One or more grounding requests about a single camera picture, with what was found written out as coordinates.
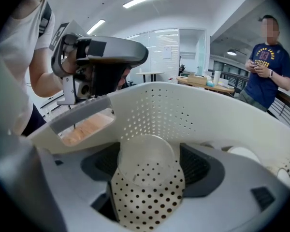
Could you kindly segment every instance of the cardboard box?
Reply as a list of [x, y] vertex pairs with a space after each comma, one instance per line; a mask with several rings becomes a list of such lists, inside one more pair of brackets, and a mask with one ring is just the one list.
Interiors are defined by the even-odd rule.
[[206, 85], [207, 78], [202, 76], [195, 76], [194, 74], [191, 74], [188, 76], [188, 82], [189, 83], [196, 83], [201, 85]]

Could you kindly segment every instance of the transparent cup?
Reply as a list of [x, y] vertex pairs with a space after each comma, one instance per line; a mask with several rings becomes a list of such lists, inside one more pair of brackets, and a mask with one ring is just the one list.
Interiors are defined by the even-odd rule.
[[155, 135], [140, 135], [121, 145], [118, 169], [138, 186], [159, 188], [171, 177], [175, 163], [172, 147]]

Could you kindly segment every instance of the man in navy t-shirt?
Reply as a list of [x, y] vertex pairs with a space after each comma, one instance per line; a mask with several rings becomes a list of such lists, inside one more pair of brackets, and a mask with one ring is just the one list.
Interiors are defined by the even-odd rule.
[[290, 57], [277, 41], [279, 25], [274, 17], [265, 15], [261, 30], [266, 41], [253, 48], [245, 64], [251, 73], [238, 99], [266, 111], [273, 103], [278, 87], [290, 90]]

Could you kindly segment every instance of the wristwatch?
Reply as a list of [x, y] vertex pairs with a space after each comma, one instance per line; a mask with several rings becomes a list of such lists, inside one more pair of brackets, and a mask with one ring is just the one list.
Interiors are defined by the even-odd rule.
[[270, 72], [270, 76], [269, 76], [269, 78], [272, 78], [273, 77], [273, 71], [272, 70], [270, 70], [271, 72]]

